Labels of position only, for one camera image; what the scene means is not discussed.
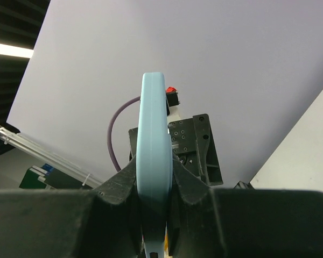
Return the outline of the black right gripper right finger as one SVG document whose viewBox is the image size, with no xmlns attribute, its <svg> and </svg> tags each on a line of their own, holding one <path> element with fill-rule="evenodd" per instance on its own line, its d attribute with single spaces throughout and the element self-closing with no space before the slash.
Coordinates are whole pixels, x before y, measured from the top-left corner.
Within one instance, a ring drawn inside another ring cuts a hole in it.
<svg viewBox="0 0 323 258">
<path fill-rule="evenodd" d="M 173 257 L 323 257 L 323 192 L 210 187 L 173 159 Z"/>
</svg>

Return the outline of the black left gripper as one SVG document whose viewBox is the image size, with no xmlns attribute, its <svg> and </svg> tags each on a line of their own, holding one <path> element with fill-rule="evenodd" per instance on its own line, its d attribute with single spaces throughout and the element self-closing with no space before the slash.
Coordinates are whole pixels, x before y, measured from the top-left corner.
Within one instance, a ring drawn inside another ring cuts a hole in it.
<svg viewBox="0 0 323 258">
<path fill-rule="evenodd" d="M 188 170 L 208 186 L 223 183 L 216 154 L 209 116 L 200 114 L 192 118 L 167 123 L 172 144 L 173 169 Z M 130 161 L 136 165 L 138 127 L 129 130 Z"/>
</svg>

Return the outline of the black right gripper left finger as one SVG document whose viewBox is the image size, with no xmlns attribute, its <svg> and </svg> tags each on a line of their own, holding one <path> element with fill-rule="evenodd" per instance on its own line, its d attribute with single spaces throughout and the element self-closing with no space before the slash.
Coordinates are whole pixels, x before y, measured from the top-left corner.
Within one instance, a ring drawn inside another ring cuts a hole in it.
<svg viewBox="0 0 323 258">
<path fill-rule="evenodd" d="M 0 257 L 138 257 L 136 161 L 93 190 L 0 190 Z"/>
</svg>

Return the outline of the light blue phone case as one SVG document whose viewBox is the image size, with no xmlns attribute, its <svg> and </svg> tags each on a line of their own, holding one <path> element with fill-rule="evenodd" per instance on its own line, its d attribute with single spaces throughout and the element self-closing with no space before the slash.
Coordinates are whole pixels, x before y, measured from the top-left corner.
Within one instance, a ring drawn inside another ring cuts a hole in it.
<svg viewBox="0 0 323 258">
<path fill-rule="evenodd" d="M 145 73 L 139 109 L 136 183 L 146 257 L 164 257 L 172 166 L 164 75 Z"/>
</svg>

